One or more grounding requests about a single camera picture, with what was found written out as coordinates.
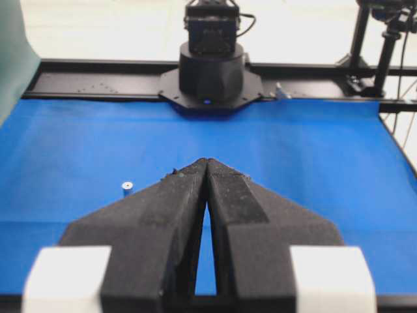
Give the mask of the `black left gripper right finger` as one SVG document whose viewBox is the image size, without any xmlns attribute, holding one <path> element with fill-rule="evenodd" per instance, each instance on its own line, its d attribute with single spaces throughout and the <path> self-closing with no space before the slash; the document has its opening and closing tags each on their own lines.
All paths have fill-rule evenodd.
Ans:
<svg viewBox="0 0 417 313">
<path fill-rule="evenodd" d="M 216 277 L 238 312 L 375 312 L 362 251 L 329 220 L 210 159 Z"/>
</svg>

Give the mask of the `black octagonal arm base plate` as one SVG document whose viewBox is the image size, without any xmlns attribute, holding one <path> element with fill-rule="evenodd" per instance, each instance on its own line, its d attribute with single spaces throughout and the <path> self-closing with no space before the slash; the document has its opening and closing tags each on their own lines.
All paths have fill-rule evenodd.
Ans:
<svg viewBox="0 0 417 313">
<path fill-rule="evenodd" d="M 258 75 L 245 70 L 242 89 L 237 93 L 226 93 L 213 80 L 203 78 L 197 93 L 192 95 L 180 90 L 180 74 L 175 69 L 161 75 L 158 94 L 180 111 L 228 113 L 262 98 L 263 84 Z"/>
</svg>

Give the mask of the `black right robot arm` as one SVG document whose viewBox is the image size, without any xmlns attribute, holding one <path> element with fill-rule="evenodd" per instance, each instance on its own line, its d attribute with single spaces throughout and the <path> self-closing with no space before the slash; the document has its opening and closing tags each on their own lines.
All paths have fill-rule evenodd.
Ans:
<svg viewBox="0 0 417 313">
<path fill-rule="evenodd" d="M 184 26 L 182 93 L 227 106 L 252 90 L 233 1 L 190 1 Z M 376 311 L 364 255 L 331 221 L 214 159 L 207 181 L 216 287 L 235 312 Z"/>
</svg>

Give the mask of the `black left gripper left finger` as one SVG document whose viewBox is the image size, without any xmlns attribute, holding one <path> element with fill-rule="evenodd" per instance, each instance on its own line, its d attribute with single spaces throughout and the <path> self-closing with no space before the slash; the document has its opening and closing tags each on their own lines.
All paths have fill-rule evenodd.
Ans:
<svg viewBox="0 0 417 313">
<path fill-rule="evenodd" d="M 24 312 L 161 312 L 205 209 L 207 160 L 71 222 L 27 277 Z"/>
</svg>

